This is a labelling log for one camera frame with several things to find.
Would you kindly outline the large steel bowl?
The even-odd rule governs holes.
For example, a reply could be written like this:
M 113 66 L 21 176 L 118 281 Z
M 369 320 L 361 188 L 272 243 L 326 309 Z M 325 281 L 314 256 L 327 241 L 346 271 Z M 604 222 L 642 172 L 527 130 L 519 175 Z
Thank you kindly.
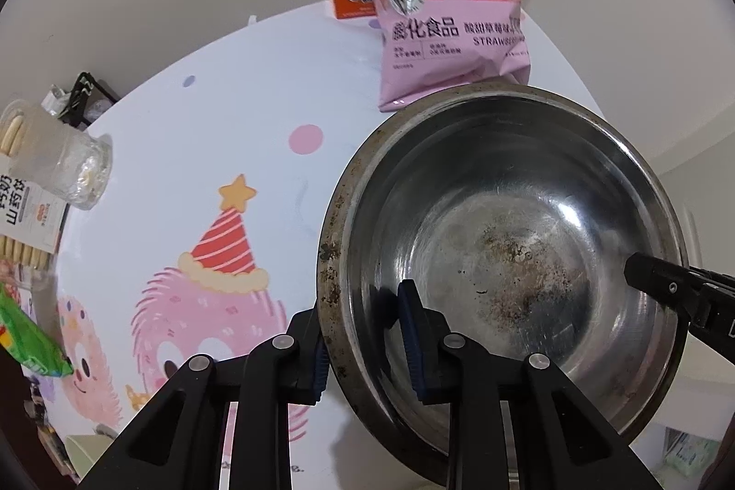
M 634 253 L 688 260 L 658 178 L 604 119 L 514 84 L 422 98 L 366 138 L 325 214 L 317 307 L 336 381 L 392 456 L 445 481 L 448 411 L 417 400 L 391 314 L 410 280 L 495 355 L 548 355 L 633 440 L 686 340 L 673 311 L 625 281 Z

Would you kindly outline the green chips bag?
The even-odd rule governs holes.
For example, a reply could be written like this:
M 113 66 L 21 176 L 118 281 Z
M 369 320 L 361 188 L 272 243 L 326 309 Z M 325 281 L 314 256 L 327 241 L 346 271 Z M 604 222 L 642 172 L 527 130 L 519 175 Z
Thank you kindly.
M 58 344 L 21 309 L 1 285 L 1 345 L 14 360 L 44 377 L 66 377 L 74 371 Z

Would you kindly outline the biscuit package white label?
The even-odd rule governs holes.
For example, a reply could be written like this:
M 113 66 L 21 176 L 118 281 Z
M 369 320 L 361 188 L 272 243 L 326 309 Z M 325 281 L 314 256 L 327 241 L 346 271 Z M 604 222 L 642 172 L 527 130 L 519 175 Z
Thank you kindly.
M 32 181 L 12 175 L 25 130 L 24 102 L 11 103 L 1 116 L 1 258 L 47 271 L 57 253 L 67 205 Z

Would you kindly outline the clear glass jar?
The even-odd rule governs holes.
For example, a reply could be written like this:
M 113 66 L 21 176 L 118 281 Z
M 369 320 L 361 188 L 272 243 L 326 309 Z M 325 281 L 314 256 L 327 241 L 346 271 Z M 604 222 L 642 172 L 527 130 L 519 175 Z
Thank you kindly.
M 25 133 L 11 170 L 68 205 L 90 210 L 110 179 L 112 146 L 51 116 L 38 104 L 24 111 Z

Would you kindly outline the pink strawberry snack bag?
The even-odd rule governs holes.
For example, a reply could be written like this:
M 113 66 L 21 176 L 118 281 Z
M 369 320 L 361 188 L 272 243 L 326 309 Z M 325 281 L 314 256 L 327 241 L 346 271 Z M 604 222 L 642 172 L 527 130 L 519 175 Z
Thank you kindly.
M 530 79 L 521 0 L 374 2 L 384 40 L 380 111 L 460 84 Z

